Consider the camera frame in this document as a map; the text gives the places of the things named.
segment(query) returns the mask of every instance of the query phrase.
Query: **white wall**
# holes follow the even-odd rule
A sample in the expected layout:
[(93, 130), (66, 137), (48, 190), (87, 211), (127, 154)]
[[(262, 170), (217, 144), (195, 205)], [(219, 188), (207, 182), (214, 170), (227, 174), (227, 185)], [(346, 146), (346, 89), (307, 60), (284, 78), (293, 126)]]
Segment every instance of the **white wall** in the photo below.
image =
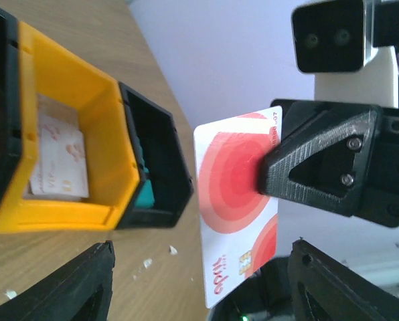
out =
[(313, 97), (293, 52), (291, 11), (302, 2), (134, 0), (130, 9), (195, 128), (275, 98)]

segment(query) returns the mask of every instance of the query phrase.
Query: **silver screw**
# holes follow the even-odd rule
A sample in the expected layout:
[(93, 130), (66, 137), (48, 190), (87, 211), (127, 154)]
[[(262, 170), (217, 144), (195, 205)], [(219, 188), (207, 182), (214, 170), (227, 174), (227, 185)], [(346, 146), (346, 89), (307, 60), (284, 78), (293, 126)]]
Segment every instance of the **silver screw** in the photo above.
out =
[(351, 150), (359, 150), (362, 147), (362, 140), (358, 137), (351, 138), (347, 141), (347, 147)]
[(350, 174), (341, 175), (341, 183), (343, 183), (346, 187), (350, 187), (354, 184), (354, 177)]

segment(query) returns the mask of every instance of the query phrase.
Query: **storage bin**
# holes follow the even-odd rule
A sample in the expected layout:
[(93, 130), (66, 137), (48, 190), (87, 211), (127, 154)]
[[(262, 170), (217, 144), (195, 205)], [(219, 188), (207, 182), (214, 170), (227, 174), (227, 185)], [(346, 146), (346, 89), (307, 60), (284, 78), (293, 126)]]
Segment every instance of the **storage bin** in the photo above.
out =
[[(0, 15), (0, 232), (114, 229), (140, 181), (118, 82), (26, 23), (14, 37), (7, 20)], [(23, 199), (37, 162), (37, 94), (78, 111), (90, 191), (82, 203)]]
[[(127, 85), (120, 87), (141, 182), (117, 228), (173, 227), (193, 194), (173, 116)], [(142, 207), (137, 197), (148, 181), (155, 202)]]

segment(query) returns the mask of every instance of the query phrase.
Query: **red and white box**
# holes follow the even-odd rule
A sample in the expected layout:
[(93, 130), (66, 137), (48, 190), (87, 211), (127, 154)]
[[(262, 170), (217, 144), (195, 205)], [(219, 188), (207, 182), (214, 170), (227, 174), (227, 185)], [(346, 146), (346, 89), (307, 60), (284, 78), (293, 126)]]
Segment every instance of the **red and white box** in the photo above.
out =
[(194, 131), (208, 308), (275, 254), (278, 199), (256, 186), (260, 161), (281, 141), (282, 117), (277, 106)]

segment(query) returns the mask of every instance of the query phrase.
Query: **wooden table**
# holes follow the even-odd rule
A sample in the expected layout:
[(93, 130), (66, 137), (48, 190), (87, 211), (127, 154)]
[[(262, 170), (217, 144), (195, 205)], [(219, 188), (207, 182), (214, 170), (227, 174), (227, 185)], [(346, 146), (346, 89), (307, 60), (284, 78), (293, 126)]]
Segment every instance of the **wooden table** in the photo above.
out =
[[(124, 0), (0, 0), (0, 7), (76, 55), (171, 111), (190, 173), (192, 129), (173, 97)], [(92, 244), (111, 239), (116, 252), (109, 321), (204, 320), (197, 200), (169, 230), (0, 235), (0, 304)], [(169, 246), (179, 254), (170, 255)], [(153, 263), (145, 269), (143, 261)]]

